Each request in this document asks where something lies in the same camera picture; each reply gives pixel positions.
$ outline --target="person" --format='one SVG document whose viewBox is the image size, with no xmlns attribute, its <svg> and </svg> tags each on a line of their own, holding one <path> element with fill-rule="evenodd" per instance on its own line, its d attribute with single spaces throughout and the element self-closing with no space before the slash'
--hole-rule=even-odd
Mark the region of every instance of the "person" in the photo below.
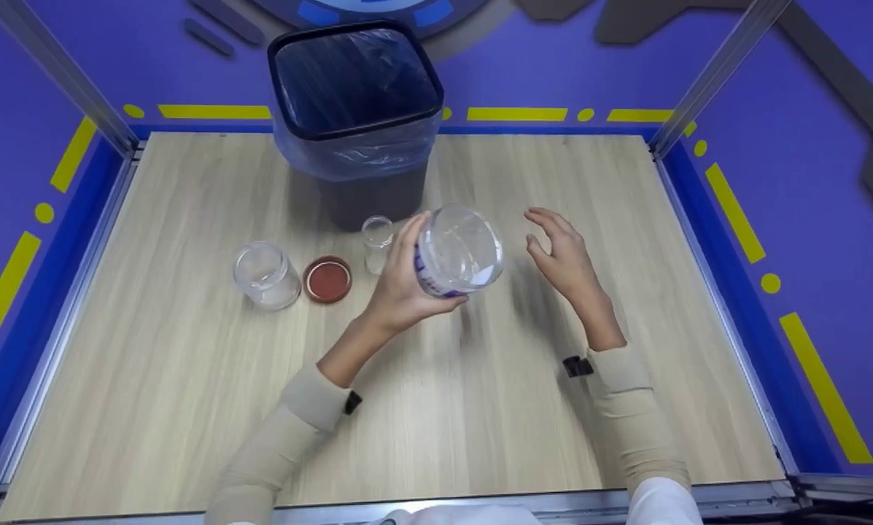
<svg viewBox="0 0 873 525">
<path fill-rule="evenodd" d="M 527 210 L 552 249 L 544 252 L 527 236 L 527 252 L 537 268 L 579 316 L 589 342 L 586 376 L 603 432 L 619 445 L 619 461 L 632 495 L 627 523 L 697 524 L 702 519 L 689 493 L 686 465 L 673 445 L 669 426 L 637 350 L 627 343 L 612 302 L 597 279 L 585 241 L 572 224 L 548 209 Z M 209 525 L 266 525 L 273 503 L 307 451 L 335 431 L 349 403 L 349 386 L 362 366 L 392 337 L 417 322 L 455 310 L 468 301 L 460 296 L 426 295 L 416 282 L 414 246 L 423 213 L 400 229 L 368 306 L 316 365 L 290 379 L 277 408 L 241 446 L 217 482 L 206 511 Z M 373 522 L 386 525 L 427 523 L 539 523 L 517 506 L 433 506 L 410 514 L 395 511 Z"/>
</svg>

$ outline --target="plastic trash bag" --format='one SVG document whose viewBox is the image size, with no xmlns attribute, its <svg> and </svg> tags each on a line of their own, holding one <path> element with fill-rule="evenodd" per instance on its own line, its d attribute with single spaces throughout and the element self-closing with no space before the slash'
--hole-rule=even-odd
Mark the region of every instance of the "plastic trash bag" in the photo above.
<svg viewBox="0 0 873 525">
<path fill-rule="evenodd" d="M 271 44 L 273 128 L 287 162 L 330 182 L 396 175 L 427 162 L 443 87 L 410 34 L 380 20 Z"/>
</svg>

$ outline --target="hand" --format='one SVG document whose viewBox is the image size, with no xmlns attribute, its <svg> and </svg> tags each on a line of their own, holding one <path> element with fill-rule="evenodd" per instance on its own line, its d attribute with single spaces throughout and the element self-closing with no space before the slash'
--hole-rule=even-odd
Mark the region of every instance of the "hand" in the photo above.
<svg viewBox="0 0 873 525">
<path fill-rule="evenodd" d="M 438 299 L 423 292 L 416 282 L 414 246 L 420 227 L 429 216 L 429 212 L 413 216 L 397 233 L 372 299 L 362 314 L 389 336 L 398 335 L 429 316 L 451 312 L 469 300 L 467 295 Z"/>
<path fill-rule="evenodd" d="M 569 220 L 555 211 L 532 207 L 524 217 L 540 226 L 550 239 L 552 249 L 546 253 L 537 237 L 527 236 L 527 253 L 544 278 L 562 293 L 579 315 L 589 337 L 589 348 L 603 350 L 625 346 L 626 340 L 614 316 L 610 297 L 604 292 L 592 266 L 586 240 Z"/>
</svg>

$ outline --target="table surface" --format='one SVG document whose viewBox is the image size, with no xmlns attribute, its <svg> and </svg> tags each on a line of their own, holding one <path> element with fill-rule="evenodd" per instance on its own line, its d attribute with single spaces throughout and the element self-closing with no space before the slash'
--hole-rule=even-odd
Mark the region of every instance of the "table surface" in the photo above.
<svg viewBox="0 0 873 525">
<path fill-rule="evenodd" d="M 439 136 L 424 206 L 462 203 L 500 235 L 507 267 L 450 315 L 362 370 L 364 403 L 279 505 L 622 485 L 581 380 L 577 319 L 525 252 L 528 206 L 586 237 L 642 350 L 693 482 L 783 477 L 686 237 L 639 136 Z M 361 312 L 362 242 L 333 229 L 270 134 L 154 133 L 0 513 L 7 519 L 199 511 L 220 470 Z M 262 312 L 233 286 L 253 240 L 298 269 L 335 254 L 352 292 Z"/>
</svg>

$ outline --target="person's left hand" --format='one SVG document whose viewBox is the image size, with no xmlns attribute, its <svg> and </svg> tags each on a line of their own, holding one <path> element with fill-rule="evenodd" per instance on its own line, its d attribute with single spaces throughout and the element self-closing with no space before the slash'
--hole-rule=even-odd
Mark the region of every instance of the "person's left hand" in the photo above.
<svg viewBox="0 0 873 525">
<path fill-rule="evenodd" d="M 451 312 L 469 300 L 467 295 L 451 299 L 427 295 L 416 282 L 414 246 L 420 227 L 429 216 L 428 211 L 413 216 L 397 233 L 375 293 L 362 314 L 389 336 L 398 335 L 429 316 Z"/>
</svg>

